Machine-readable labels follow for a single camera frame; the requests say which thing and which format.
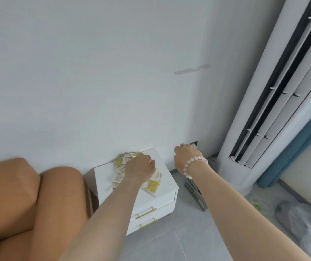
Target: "white beaded bracelet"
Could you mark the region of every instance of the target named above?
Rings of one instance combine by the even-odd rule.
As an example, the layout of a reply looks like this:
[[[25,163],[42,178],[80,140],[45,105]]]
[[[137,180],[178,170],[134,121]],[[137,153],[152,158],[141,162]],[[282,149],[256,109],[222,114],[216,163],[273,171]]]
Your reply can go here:
[[[192,177],[191,177],[190,175],[187,174],[187,168],[188,168],[189,164],[192,163],[192,162],[195,161],[195,160],[205,160],[205,162],[206,162],[207,164],[209,164],[209,162],[207,161],[207,159],[204,158],[204,157],[202,157],[202,156],[194,157],[194,158],[191,158],[190,160],[188,160],[188,161],[187,161],[187,164],[184,165],[183,172],[184,172],[184,175],[186,176],[186,178],[188,178],[188,179],[190,179],[190,180],[192,179]]]

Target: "drawer handle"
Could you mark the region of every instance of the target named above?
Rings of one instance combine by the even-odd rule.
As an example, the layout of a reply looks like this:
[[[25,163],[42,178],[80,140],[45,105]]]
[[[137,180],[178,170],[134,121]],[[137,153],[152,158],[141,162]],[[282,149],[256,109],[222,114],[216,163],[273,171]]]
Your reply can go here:
[[[142,216],[145,216],[145,215],[147,215],[147,214],[149,214],[149,213],[151,213],[151,212],[154,212],[156,209],[157,209],[157,208],[151,207],[151,210],[149,210],[148,212],[146,212],[146,213],[144,213],[144,214],[141,214],[141,215],[136,214],[136,218],[135,218],[135,219],[141,218]]]
[[[151,223],[156,222],[157,220],[158,220],[158,219],[153,218],[153,220],[152,220],[152,221],[150,221],[148,224],[145,224],[145,225],[140,224],[138,229],[140,230],[140,229],[142,229],[142,228],[144,228],[144,227],[146,227],[146,226],[150,225]]]

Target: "gray plastic bag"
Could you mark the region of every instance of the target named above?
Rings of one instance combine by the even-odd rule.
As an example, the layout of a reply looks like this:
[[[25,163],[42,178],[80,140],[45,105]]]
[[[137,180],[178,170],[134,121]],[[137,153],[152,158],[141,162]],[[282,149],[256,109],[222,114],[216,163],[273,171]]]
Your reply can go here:
[[[283,201],[275,209],[275,218],[297,237],[299,247],[311,258],[311,206]]]

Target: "curtain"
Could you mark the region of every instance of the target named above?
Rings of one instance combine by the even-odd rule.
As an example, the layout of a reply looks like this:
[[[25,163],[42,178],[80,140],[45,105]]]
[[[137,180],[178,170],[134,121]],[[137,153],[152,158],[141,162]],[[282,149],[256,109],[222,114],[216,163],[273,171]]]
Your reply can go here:
[[[274,162],[257,180],[261,188],[271,187],[292,164],[292,162],[311,144],[311,119]]]

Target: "person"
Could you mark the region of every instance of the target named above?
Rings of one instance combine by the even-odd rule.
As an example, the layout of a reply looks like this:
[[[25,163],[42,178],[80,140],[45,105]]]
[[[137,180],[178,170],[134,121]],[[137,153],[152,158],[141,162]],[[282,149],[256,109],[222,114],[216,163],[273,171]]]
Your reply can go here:
[[[175,147],[175,154],[175,167],[182,174],[188,160],[202,156],[189,144]],[[154,170],[155,161],[142,153],[127,162],[120,185],[97,209],[59,261],[118,260],[137,193]],[[311,260],[205,161],[190,163],[187,172],[199,187],[234,261]]]

